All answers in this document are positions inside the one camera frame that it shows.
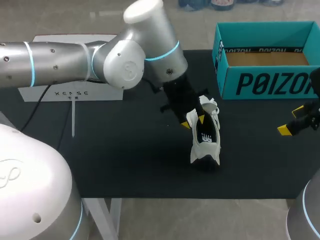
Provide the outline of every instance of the shoe insole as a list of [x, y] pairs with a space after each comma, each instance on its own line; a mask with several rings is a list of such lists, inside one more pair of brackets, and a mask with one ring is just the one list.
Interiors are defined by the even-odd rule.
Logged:
[[203, 123], [198, 121], [196, 122], [196, 138], [199, 143], [207, 142], [207, 143], [216, 143], [217, 142], [217, 134], [215, 124], [210, 114], [204, 111], [204, 119]]

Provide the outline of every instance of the black cable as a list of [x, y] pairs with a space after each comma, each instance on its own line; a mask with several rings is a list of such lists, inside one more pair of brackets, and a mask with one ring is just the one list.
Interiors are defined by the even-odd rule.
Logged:
[[94, 83], [94, 84], [105, 84], [105, 82], [103, 82], [103, 81], [93, 80], [93, 79], [89, 79], [89, 80], [87, 80], [87, 82]]
[[32, 118], [34, 117], [34, 115], [35, 115], [35, 113], [36, 113], [36, 111], [37, 111], [37, 109], [38, 109], [38, 107], [39, 107], [39, 104], [40, 104], [41, 100], [44, 98], [44, 96], [46, 95], [46, 93], [47, 93], [47, 91], [49, 90], [50, 87], [51, 87], [51, 85], [48, 85], [48, 86], [46, 87], [46, 89], [43, 91], [43, 93], [42, 93], [42, 95], [40, 96], [38, 102], [36, 103], [36, 105], [35, 105], [32, 113], [30, 114], [28, 120], [25, 122], [24, 126], [21, 128], [20, 132], [23, 132], [23, 131], [26, 129], [26, 127], [28, 126], [28, 124], [30, 123], [30, 121], [32, 120]]
[[157, 86], [155, 86], [150, 80], [148, 80], [148, 79], [146, 79], [146, 78], [141, 78], [141, 80], [143, 80], [143, 81], [145, 81], [145, 82], [147, 82], [149, 85], [150, 85], [150, 87], [151, 87], [151, 90], [152, 90], [152, 92], [153, 93], [158, 93], [158, 92], [160, 92], [161, 91], [161, 87], [157, 87]]
[[70, 112], [71, 106], [72, 106], [72, 102], [70, 103], [68, 111], [66, 112], [66, 117], [65, 117], [65, 120], [64, 120], [64, 126], [62, 128], [62, 132], [61, 132], [61, 135], [60, 135], [60, 138], [59, 138], [58, 146], [55, 149], [57, 151], [59, 150], [61, 142], [62, 142], [62, 138], [64, 137], [64, 133], [65, 133], [65, 129], [67, 127], [68, 118], [69, 118], [69, 112]]

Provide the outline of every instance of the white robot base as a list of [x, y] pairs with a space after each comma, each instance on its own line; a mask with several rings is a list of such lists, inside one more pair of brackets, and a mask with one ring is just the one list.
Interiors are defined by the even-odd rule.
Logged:
[[65, 159], [0, 124], [0, 240], [88, 240], [90, 226]]

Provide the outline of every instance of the robotic arm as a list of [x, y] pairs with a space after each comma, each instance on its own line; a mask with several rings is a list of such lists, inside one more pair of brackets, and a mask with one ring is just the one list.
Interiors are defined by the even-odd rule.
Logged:
[[169, 106], [189, 127], [186, 113], [204, 112], [191, 88], [188, 63], [162, 0], [138, 0], [124, 12], [126, 29], [110, 42], [0, 43], [0, 88], [97, 80], [121, 89], [135, 87], [144, 67], [163, 85]]

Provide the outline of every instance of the blue led ring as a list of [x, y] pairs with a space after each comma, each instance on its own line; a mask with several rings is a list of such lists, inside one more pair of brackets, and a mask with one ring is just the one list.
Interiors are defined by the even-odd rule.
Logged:
[[313, 230], [313, 232], [315, 233], [315, 235], [320, 239], [320, 234], [319, 232], [316, 230], [315, 226], [312, 224], [309, 216], [308, 216], [308, 213], [307, 213], [307, 209], [306, 209], [306, 204], [305, 204], [305, 194], [306, 194], [306, 189], [307, 189], [307, 186], [308, 184], [310, 183], [310, 181], [306, 184], [304, 190], [303, 190], [303, 195], [302, 195], [302, 206], [303, 206], [303, 211], [304, 211], [304, 215], [305, 215], [305, 218], [306, 220], [308, 221], [311, 229]]
[[176, 43], [175, 47], [172, 48], [170, 51], [168, 51], [167, 53], [161, 55], [161, 56], [157, 56], [157, 57], [153, 57], [153, 58], [146, 58], [145, 60], [146, 61], [155, 61], [155, 60], [159, 60], [159, 59], [163, 59], [165, 58], [166, 56], [172, 54], [179, 46], [179, 41]]
[[82, 201], [81, 201], [81, 215], [80, 215], [80, 219], [79, 219], [78, 225], [76, 226], [76, 229], [74, 230], [74, 233], [72, 234], [72, 236], [70, 237], [69, 240], [73, 240], [74, 237], [76, 236], [78, 230], [79, 230], [79, 227], [80, 227], [80, 224], [81, 224], [81, 220], [82, 220], [83, 211], [84, 211], [84, 207], [83, 207], [83, 204], [82, 204]]
[[34, 63], [34, 57], [32, 56], [32, 51], [29, 46], [29, 43], [24, 41], [24, 44], [26, 46], [26, 49], [28, 50], [29, 58], [30, 58], [30, 63], [31, 63], [31, 85], [30, 87], [33, 87], [35, 85], [36, 81], [36, 71], [35, 71], [35, 63]]

